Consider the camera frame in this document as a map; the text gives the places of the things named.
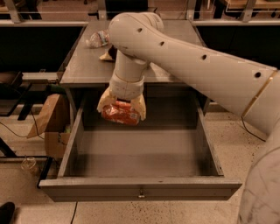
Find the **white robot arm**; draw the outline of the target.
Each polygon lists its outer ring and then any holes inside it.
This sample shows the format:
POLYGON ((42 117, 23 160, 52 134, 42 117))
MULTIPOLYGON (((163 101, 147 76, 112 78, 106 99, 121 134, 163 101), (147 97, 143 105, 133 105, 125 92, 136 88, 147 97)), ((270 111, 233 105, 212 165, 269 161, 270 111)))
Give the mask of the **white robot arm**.
POLYGON ((163 34, 150 12, 121 13, 109 26, 116 65, 98 109, 118 99, 144 116, 144 69, 152 62, 267 134, 247 176, 238 224, 280 224, 280 74, 274 67, 163 34))

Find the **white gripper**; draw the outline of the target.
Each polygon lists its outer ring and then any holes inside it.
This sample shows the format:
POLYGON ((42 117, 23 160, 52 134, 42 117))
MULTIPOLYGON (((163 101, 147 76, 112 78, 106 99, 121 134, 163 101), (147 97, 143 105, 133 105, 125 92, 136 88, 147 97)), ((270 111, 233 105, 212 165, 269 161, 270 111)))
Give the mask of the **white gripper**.
POLYGON ((141 120, 146 119, 144 96, 144 77, 138 81, 123 80, 115 73, 112 75, 108 88, 103 92, 97 111, 101 113, 105 106, 116 102, 116 99, 130 101, 131 107, 139 113, 141 120))

